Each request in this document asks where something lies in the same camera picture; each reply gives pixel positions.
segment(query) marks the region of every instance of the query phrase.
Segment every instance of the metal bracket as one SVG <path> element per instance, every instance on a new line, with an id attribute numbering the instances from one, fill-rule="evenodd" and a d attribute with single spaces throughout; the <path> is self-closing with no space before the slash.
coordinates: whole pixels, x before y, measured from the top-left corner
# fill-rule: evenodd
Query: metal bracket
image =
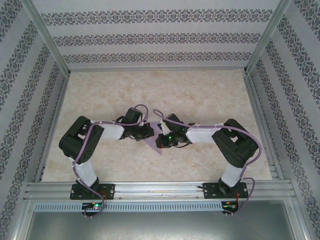
<path id="1" fill-rule="evenodd" d="M 239 182 L 236 188 L 228 196 L 225 196 L 219 190 L 219 183 L 217 182 L 204 182 L 202 187 L 204 199 L 236 199 L 236 193 L 239 194 L 239 199 L 246 199 L 248 197 L 248 188 L 245 182 Z"/>
<path id="2" fill-rule="evenodd" d="M 105 200 L 113 200 L 115 196 L 115 187 L 116 185 L 111 183 L 99 183 L 98 193 L 103 196 Z M 73 184 L 70 193 L 71 200 L 99 200 L 100 198 L 97 195 L 85 194 L 80 188 L 79 184 Z"/>

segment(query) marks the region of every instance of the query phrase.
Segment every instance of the beige floor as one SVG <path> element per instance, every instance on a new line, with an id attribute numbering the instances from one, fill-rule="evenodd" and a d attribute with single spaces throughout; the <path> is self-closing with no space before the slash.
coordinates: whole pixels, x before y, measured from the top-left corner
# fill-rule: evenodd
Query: beige floor
<path id="1" fill-rule="evenodd" d="M 219 124 L 234 118 L 260 139 L 240 70 L 74 72 L 42 181 L 75 180 L 58 143 L 78 116 L 112 121 L 137 104 L 166 116 L 175 113 L 185 123 Z M 158 119 L 150 114 L 150 121 Z M 172 147 L 159 155 L 143 141 L 128 138 L 101 140 L 91 159 L 100 181 L 120 182 L 218 180 L 227 164 L 214 144 Z M 264 153 L 244 176 L 272 179 Z"/>

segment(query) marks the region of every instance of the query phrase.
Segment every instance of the enclosure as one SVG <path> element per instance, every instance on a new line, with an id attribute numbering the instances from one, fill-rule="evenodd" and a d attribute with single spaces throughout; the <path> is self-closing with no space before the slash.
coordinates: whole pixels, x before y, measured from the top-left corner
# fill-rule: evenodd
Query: enclosure
<path id="1" fill-rule="evenodd" d="M 320 239 L 319 3 L 1 0 L 0 239 Z M 159 154 L 126 138 L 94 151 L 114 198 L 84 219 L 59 140 L 79 116 L 114 121 L 137 104 L 236 119 L 261 142 L 241 213 L 198 188 L 226 168 L 216 145 Z"/>

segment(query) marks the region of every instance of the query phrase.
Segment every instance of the robotic arm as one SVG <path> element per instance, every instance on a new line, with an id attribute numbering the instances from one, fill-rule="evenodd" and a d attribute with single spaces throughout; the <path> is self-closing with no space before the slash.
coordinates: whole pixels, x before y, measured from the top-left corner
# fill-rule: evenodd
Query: robotic arm
<path id="1" fill-rule="evenodd" d="M 236 130 L 206 127 L 195 125 L 194 123 L 189 124 L 189 126 L 193 127 L 186 127 L 172 123 L 168 120 L 184 124 L 173 113 L 167 116 L 163 120 L 165 126 L 161 125 L 161 127 L 168 128 L 169 133 L 159 134 L 156 140 L 157 147 L 176 147 L 178 143 L 185 143 L 186 145 L 193 143 L 216 144 L 225 159 L 228 161 L 226 169 L 219 179 L 219 190 L 225 196 L 231 193 L 240 181 L 242 172 L 248 159 L 251 158 L 258 149 L 258 145 L 255 143 L 255 141 L 253 141 L 248 135 Z M 234 119 L 229 119 L 223 125 L 247 132 Z"/>
<path id="2" fill-rule="evenodd" d="M 100 123 L 93 126 L 83 153 L 74 165 L 80 179 L 87 186 L 96 192 L 98 190 L 99 179 L 94 172 L 90 158 L 100 139 L 122 140 L 129 137 L 140 141 L 154 135 L 154 131 L 149 123 L 136 124 L 140 118 L 142 119 L 142 116 L 141 111 L 131 107 L 125 116 L 121 116 L 113 122 L 117 124 Z M 89 128 L 93 123 L 94 121 L 85 116 L 80 116 L 61 138 L 59 148 L 72 162 L 77 158 Z"/>
<path id="3" fill-rule="evenodd" d="M 59 148 L 73 163 L 78 158 L 85 138 L 88 138 L 83 153 L 74 164 L 74 167 L 79 178 L 92 190 L 97 192 L 99 188 L 99 179 L 93 170 L 90 160 L 99 140 L 122 140 L 129 137 L 140 141 L 152 137 L 154 130 L 149 123 L 142 122 L 142 124 L 138 124 L 142 116 L 143 114 L 139 110 L 131 107 L 125 116 L 119 117 L 114 122 L 95 124 L 89 135 L 87 135 L 89 128 L 94 122 L 84 116 L 80 116 L 61 138 Z M 194 123 L 185 125 L 172 113 L 166 118 L 163 117 L 163 123 L 158 124 L 158 126 L 163 132 L 166 130 L 167 133 L 160 133 L 155 141 L 156 146 L 160 149 L 172 146 L 177 147 L 179 143 L 185 143 L 186 145 L 193 143 L 216 144 L 228 161 L 226 169 L 218 181 L 218 189 L 224 196 L 234 192 L 241 180 L 248 159 L 258 149 L 256 142 L 248 136 L 248 132 L 236 120 L 229 119 L 223 125 L 221 124 L 220 127 L 195 125 Z M 85 193 L 84 195 L 91 194 L 91 197 L 94 196 L 87 188 L 78 181 L 76 182 L 81 191 Z"/>

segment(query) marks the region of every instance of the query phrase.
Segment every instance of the patterned wallpaper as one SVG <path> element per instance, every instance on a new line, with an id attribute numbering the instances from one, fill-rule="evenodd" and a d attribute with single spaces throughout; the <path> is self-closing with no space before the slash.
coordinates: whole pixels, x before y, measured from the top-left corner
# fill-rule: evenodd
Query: patterned wallpaper
<path id="1" fill-rule="evenodd" d="M 71 70 L 245 67 L 279 0 L 35 0 Z"/>
<path id="2" fill-rule="evenodd" d="M 64 76 L 19 0 L 0 1 L 0 240 L 48 140 Z"/>
<path id="3" fill-rule="evenodd" d="M 320 239 L 319 17 L 318 1 L 292 1 L 251 73 L 312 239 Z"/>

